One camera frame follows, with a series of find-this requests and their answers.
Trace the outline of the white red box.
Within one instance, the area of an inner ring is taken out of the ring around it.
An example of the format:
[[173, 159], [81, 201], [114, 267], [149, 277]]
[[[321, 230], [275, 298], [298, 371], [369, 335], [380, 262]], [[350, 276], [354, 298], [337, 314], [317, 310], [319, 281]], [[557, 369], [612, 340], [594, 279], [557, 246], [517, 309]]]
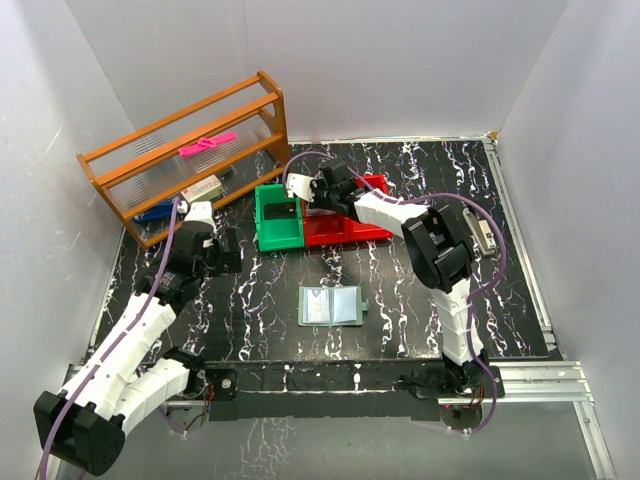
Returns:
[[211, 201], [223, 194], [224, 186], [216, 175], [211, 175], [181, 191], [181, 196], [188, 203]]

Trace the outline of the wooden shelf rack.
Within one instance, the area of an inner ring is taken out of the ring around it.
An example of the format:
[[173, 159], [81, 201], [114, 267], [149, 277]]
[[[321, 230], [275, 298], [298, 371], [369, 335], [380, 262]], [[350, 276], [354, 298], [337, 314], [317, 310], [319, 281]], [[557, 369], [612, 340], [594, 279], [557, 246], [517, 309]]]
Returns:
[[[178, 149], [201, 137], [235, 132], [237, 139], [213, 150], [182, 158]], [[211, 175], [241, 173], [224, 183], [220, 208], [282, 174], [290, 159], [284, 94], [266, 72], [77, 157], [89, 182], [126, 231], [143, 248], [168, 233], [166, 221], [144, 227], [133, 221]]]

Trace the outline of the pink plastic clip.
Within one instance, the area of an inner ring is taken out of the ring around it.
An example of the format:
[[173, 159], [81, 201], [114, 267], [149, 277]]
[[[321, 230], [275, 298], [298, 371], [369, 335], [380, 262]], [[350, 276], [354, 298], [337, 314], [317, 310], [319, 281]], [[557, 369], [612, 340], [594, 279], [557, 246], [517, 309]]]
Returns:
[[189, 158], [233, 142], [236, 139], [235, 132], [227, 132], [213, 137], [201, 137], [195, 144], [179, 148], [178, 153], [182, 158]]

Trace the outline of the black card in bin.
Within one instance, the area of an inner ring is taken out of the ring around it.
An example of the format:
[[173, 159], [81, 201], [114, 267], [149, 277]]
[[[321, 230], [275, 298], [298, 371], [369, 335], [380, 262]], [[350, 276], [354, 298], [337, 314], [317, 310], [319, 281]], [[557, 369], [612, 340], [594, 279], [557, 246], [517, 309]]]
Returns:
[[295, 201], [269, 203], [263, 207], [265, 221], [295, 219], [297, 217], [297, 204]]

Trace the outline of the blue stapler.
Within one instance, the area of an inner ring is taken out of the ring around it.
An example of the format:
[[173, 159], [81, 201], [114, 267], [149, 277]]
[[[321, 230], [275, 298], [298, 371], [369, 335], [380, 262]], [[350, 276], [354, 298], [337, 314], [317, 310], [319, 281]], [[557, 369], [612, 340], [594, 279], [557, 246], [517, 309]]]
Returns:
[[146, 224], [152, 221], [170, 218], [172, 209], [173, 202], [171, 200], [165, 200], [154, 205], [143, 213], [135, 215], [133, 221], [136, 224]]

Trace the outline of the green plastic bin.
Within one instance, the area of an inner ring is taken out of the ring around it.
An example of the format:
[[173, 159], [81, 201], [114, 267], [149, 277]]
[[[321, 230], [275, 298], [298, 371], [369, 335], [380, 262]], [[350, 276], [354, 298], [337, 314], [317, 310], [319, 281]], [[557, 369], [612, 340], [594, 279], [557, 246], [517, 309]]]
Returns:
[[[263, 207], [269, 203], [295, 201], [295, 219], [265, 221]], [[255, 222], [258, 248], [261, 252], [302, 248], [305, 245], [303, 219], [299, 198], [287, 198], [282, 184], [260, 185], [255, 188]]]

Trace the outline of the red plastic bin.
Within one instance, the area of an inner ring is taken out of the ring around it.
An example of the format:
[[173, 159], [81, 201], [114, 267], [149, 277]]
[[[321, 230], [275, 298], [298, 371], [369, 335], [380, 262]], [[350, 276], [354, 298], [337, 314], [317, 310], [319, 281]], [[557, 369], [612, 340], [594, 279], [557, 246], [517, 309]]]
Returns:
[[349, 240], [346, 219], [339, 214], [303, 214], [304, 242], [306, 247], [344, 244]]
[[[362, 188], [366, 188], [365, 183], [368, 183], [371, 187], [379, 189], [382, 193], [388, 193], [387, 182], [382, 174], [365, 175], [363, 180], [357, 179], [356, 183]], [[358, 223], [349, 218], [344, 220], [344, 224], [347, 239], [350, 242], [378, 241], [393, 237], [391, 232], [373, 224]]]

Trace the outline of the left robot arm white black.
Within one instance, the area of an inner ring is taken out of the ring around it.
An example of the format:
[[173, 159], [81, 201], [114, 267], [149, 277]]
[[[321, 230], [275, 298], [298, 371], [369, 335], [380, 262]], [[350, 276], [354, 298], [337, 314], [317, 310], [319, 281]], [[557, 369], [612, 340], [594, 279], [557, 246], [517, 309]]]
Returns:
[[161, 257], [139, 273], [124, 312], [85, 365], [58, 392], [40, 394], [33, 407], [40, 478], [51, 456], [103, 475], [146, 417], [176, 395], [194, 399], [204, 392], [203, 359], [179, 347], [145, 372], [139, 368], [206, 279], [240, 272], [237, 233], [224, 234], [219, 239], [209, 220], [183, 222]]

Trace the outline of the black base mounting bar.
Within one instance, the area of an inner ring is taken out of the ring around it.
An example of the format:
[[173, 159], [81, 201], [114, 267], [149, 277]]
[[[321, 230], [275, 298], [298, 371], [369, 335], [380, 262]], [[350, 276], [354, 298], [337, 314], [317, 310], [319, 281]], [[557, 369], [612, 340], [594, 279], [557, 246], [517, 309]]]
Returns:
[[254, 418], [409, 418], [479, 425], [505, 394], [499, 369], [461, 387], [441, 360], [250, 361], [197, 364], [195, 383], [169, 405], [210, 421]]

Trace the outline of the right red plastic bin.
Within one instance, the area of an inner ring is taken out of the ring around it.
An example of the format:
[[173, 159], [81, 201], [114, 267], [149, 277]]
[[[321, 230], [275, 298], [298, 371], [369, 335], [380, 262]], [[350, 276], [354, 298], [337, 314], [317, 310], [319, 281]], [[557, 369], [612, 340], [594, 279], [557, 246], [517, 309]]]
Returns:
[[[362, 188], [366, 188], [365, 183], [368, 183], [371, 187], [379, 189], [382, 193], [388, 193], [387, 182], [382, 174], [365, 175], [363, 180], [357, 179], [356, 183]], [[358, 223], [349, 218], [344, 220], [344, 224], [347, 239], [350, 242], [378, 241], [393, 237], [391, 232], [373, 224]]]

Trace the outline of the black grey stapler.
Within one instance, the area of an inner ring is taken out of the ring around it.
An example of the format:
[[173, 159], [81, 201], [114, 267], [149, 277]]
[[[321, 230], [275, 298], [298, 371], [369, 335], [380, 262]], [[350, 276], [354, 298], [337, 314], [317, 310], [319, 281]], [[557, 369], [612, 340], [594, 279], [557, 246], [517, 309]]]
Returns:
[[464, 207], [462, 213], [482, 256], [493, 256], [498, 250], [498, 245], [488, 220], [470, 206]]

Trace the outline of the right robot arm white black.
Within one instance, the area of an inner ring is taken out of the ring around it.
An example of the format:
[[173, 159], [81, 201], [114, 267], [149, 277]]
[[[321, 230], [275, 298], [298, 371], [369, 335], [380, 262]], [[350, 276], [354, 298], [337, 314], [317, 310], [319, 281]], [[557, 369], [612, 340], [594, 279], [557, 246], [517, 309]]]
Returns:
[[392, 197], [358, 181], [340, 160], [327, 163], [313, 177], [289, 175], [286, 188], [313, 209], [374, 225], [403, 239], [414, 275], [438, 312], [447, 388], [460, 397], [478, 389], [482, 376], [475, 358], [483, 346], [468, 307], [474, 252], [451, 209]]

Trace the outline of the middle red plastic bin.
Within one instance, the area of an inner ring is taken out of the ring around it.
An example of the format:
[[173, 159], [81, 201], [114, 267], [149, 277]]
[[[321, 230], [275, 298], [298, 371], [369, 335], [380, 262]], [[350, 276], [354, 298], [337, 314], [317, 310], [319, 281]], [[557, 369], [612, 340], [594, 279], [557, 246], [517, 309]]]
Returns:
[[349, 240], [346, 219], [339, 214], [303, 214], [304, 242], [306, 247], [344, 244]]

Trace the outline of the green card holder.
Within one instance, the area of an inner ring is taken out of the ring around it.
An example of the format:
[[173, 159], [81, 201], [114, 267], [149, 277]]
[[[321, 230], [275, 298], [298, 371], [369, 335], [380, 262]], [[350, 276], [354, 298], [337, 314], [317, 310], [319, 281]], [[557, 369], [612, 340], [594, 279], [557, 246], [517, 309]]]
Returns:
[[298, 290], [301, 327], [361, 326], [369, 300], [360, 286], [306, 287]]

